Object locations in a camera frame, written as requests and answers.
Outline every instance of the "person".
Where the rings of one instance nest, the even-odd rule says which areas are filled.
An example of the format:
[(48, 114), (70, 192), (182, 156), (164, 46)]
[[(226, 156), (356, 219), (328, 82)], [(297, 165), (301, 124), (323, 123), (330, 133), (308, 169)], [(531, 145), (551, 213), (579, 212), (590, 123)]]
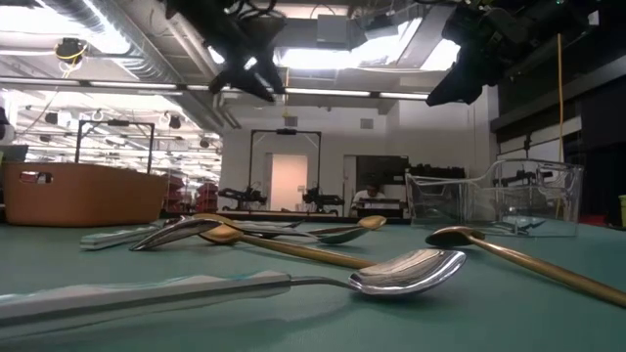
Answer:
[(366, 186), (365, 190), (357, 192), (352, 200), (352, 209), (356, 209), (357, 207), (366, 209), (385, 209), (385, 204), (357, 203), (361, 199), (385, 199), (384, 194), (380, 191), (380, 186), (377, 184), (370, 183)]
[(8, 146), (15, 139), (15, 129), (9, 123), (4, 108), (0, 107), (0, 146)]

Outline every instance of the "orange container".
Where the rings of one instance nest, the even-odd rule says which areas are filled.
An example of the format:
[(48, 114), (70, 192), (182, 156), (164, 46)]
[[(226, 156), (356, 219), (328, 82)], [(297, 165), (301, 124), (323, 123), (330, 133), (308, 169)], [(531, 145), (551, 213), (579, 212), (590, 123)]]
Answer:
[(95, 227), (158, 219), (167, 179), (114, 167), (50, 162), (2, 164), (7, 222)]

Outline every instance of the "teal table surface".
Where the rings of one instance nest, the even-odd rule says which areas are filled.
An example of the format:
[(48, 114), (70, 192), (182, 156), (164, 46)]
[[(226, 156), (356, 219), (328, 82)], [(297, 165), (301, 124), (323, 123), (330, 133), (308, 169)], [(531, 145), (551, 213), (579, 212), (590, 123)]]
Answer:
[[(305, 224), (303, 229), (320, 227)], [(351, 270), (256, 248), (193, 238), (149, 252), (128, 245), (86, 252), (103, 229), (0, 226), (0, 294), (78, 284), (161, 281), (262, 270), (347, 280)], [(427, 247), (428, 232), (385, 226), (328, 247), (383, 261)], [(577, 238), (491, 237), (626, 290), (626, 234), (581, 226)], [(376, 301), (332, 286), (164, 312), (0, 341), (0, 351), (624, 351), (626, 310), (573, 291), (478, 247), (443, 285), (403, 301)]]

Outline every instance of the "doorway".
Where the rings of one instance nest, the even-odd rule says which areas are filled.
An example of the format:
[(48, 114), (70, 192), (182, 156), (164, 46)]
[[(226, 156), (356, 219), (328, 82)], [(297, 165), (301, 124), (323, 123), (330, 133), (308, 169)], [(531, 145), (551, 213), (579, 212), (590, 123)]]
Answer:
[(270, 210), (300, 210), (302, 193), (306, 190), (308, 157), (271, 154), (271, 165)]

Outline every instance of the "transparent container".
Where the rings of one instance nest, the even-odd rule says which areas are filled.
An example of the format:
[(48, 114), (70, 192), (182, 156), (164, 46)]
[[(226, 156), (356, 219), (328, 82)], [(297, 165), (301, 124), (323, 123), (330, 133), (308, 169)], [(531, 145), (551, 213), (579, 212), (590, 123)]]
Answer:
[(406, 175), (412, 224), (470, 226), (488, 235), (573, 237), (583, 167), (535, 159), (496, 161), (476, 179)]

